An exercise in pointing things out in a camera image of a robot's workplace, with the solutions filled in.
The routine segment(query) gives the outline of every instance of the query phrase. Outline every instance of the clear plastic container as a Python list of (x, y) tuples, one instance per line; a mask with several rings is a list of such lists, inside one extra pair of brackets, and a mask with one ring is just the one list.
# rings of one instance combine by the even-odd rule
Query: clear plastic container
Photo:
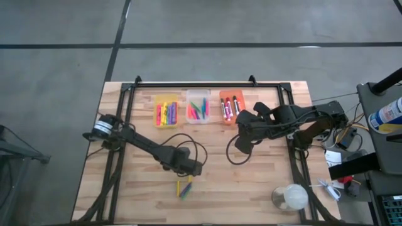
[(191, 124), (205, 124), (209, 120), (209, 90), (192, 89), (186, 93), (186, 120)]
[[(159, 119), (160, 123), (158, 124), (158, 106), (163, 107), (163, 104), (172, 105), (172, 103), (176, 103), (175, 108), (171, 109), (171, 111), (170, 111), (170, 112), (174, 112), (174, 114), (175, 114), (174, 123), (170, 123), (170, 124), (161, 123), (160, 119)], [(177, 127), (177, 124), (178, 124), (178, 114), (177, 114), (178, 96), (177, 95), (175, 95), (175, 94), (156, 95), (153, 105), (154, 105), (154, 107), (153, 107), (153, 124), (155, 125), (155, 127), (159, 128), (159, 129), (167, 129), (167, 128), (176, 128)]]
[(284, 211), (301, 210), (307, 206), (307, 191), (300, 185), (292, 184), (276, 188), (272, 192), (272, 202)]

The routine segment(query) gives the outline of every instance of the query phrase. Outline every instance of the pink marker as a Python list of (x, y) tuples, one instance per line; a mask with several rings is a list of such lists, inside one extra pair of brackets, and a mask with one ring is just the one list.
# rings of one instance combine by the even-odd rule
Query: pink marker
[(156, 125), (161, 125), (161, 105), (156, 107)]
[(209, 115), (209, 101), (207, 100), (207, 103), (205, 104), (205, 114), (208, 116)]
[(233, 117), (233, 111), (232, 111), (230, 98), (226, 98), (226, 103), (227, 103), (227, 108), (229, 109), (229, 115), (231, 115), (231, 117)]
[(225, 104), (225, 112), (226, 112), (227, 120), (230, 121), (230, 120), (231, 120), (231, 115), (229, 114), (229, 110), (228, 110), (228, 108), (227, 108), (227, 104)]

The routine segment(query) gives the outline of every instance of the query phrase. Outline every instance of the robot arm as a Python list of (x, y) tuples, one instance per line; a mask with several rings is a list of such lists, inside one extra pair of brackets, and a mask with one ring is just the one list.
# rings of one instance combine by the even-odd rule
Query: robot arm
[(123, 126), (120, 131), (114, 130), (113, 127), (117, 123), (123, 122), (109, 114), (101, 116), (92, 131), (84, 133), (83, 136), (89, 141), (102, 140), (102, 146), (110, 150), (116, 150), (122, 142), (127, 142), (150, 153), (164, 170), (172, 170), (181, 175), (201, 175), (203, 164), (188, 158), (188, 148), (159, 145), (129, 126)]
[[(245, 154), (249, 154), (254, 145), (263, 139), (276, 139), (292, 133), (293, 145), (296, 148), (306, 149), (315, 136), (326, 129), (345, 127), (348, 121), (337, 101), (310, 107), (282, 105), (272, 110), (257, 102), (254, 110), (258, 115), (243, 110), (236, 119), (239, 138), (235, 142), (235, 147)], [(315, 123), (304, 131), (298, 130), (302, 124), (308, 122)]]

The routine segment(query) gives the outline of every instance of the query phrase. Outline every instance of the concrete floor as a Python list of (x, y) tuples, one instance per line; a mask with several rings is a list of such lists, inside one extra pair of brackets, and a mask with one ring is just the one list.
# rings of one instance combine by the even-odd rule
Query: concrete floor
[[(1, 44), (114, 43), (124, 0), (0, 1)], [(392, 0), (132, 0), (122, 43), (402, 41)], [(0, 50), (0, 124), (40, 151), (15, 225), (70, 220), (111, 49)], [(356, 91), (401, 67), (402, 47), (120, 49), (112, 81), (306, 80), (312, 99)], [(349, 109), (357, 96), (339, 98)], [(372, 150), (370, 142), (364, 148)], [(364, 222), (367, 205), (340, 202)]]

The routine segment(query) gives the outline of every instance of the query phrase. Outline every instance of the wooden tabletop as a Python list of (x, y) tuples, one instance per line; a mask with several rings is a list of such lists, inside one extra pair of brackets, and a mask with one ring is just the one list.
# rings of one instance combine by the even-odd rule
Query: wooden tabletop
[[(302, 107), (311, 105), (307, 83), (290, 83), (295, 104)], [(100, 113), (116, 114), (120, 87), (121, 82), (105, 84), (99, 105)], [(228, 141), (237, 134), (237, 127), (222, 123), (219, 100), (219, 91), (222, 89), (209, 89), (210, 119), (205, 125), (186, 122), (186, 90), (136, 89), (131, 122), (136, 126), (138, 133), (157, 143), (162, 143), (173, 134), (184, 132), (203, 144), (209, 157), (202, 175), (193, 179), (191, 192), (185, 200), (181, 200), (176, 197), (177, 180), (185, 181), (186, 178), (179, 179), (176, 174), (163, 171), (151, 155), (127, 145), (115, 223), (298, 223), (297, 212), (282, 212), (271, 201), (271, 193), (275, 188), (293, 183), (285, 138), (264, 140), (254, 147), (253, 155), (246, 164), (231, 165), (225, 156), (225, 148)], [(275, 88), (245, 88), (242, 92), (246, 109), (250, 112), (253, 112), (253, 106), (258, 101), (270, 108), (279, 106)], [(179, 96), (176, 129), (157, 129), (153, 125), (153, 100), (155, 95), (160, 94)], [(176, 137), (168, 144), (177, 145), (187, 139)], [(89, 153), (99, 149), (100, 145), (92, 143)], [(194, 148), (191, 145), (188, 147), (192, 152), (191, 158), (194, 158)], [(231, 158), (237, 162), (246, 157), (234, 147), (231, 147), (229, 152)], [(307, 163), (312, 184), (318, 183), (317, 178), (329, 181), (330, 175), (323, 150), (311, 148), (309, 152)], [(199, 161), (204, 158), (205, 154), (200, 150)], [(100, 193), (106, 159), (107, 151), (101, 151), (86, 161), (73, 220), (80, 218)], [(330, 213), (340, 218), (337, 202), (331, 199), (322, 187), (315, 187), (314, 191)], [(107, 200), (105, 218), (109, 211), (109, 203), (110, 199)]]

